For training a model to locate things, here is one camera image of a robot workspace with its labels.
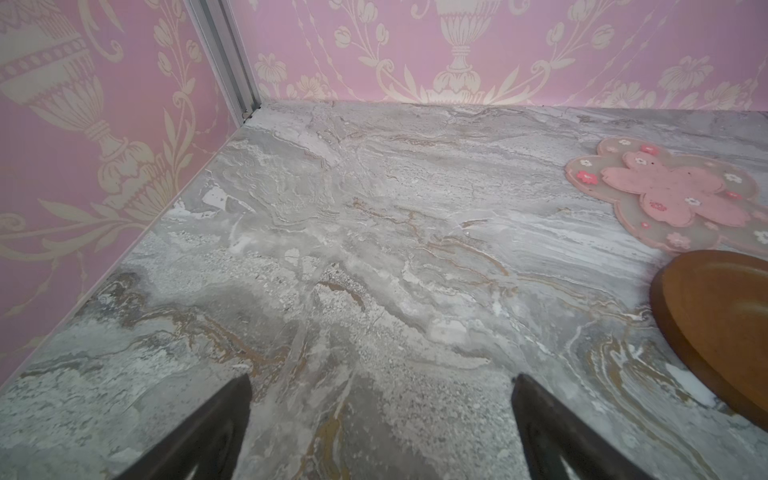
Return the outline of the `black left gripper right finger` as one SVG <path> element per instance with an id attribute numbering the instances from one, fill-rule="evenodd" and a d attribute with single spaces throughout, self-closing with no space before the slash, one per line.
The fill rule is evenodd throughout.
<path id="1" fill-rule="evenodd" d="M 651 478 L 527 374 L 511 405 L 532 479 Z"/>

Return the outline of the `brown wooden round coaster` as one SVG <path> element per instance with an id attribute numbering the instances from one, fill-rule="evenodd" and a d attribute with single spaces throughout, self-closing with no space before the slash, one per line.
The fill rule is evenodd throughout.
<path id="1" fill-rule="evenodd" d="M 767 428 L 767 262 L 719 250 L 681 254 L 654 276 L 665 340 L 734 412 Z"/>

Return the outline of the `pink flower silicone coaster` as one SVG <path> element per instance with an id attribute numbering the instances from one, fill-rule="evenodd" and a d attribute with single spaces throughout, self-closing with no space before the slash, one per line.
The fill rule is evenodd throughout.
<path id="1" fill-rule="evenodd" d="M 613 207 L 626 231 L 669 253 L 725 244 L 764 256 L 767 208 L 746 172 L 699 155 L 675 155 L 631 137 L 602 140 L 593 155 L 575 158 L 566 178 Z"/>

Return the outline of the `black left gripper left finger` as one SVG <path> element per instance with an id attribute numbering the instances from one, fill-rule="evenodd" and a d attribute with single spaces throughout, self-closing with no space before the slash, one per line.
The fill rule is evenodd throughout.
<path id="1" fill-rule="evenodd" d="M 252 385 L 243 374 L 225 384 L 120 479 L 231 479 L 250 417 Z"/>

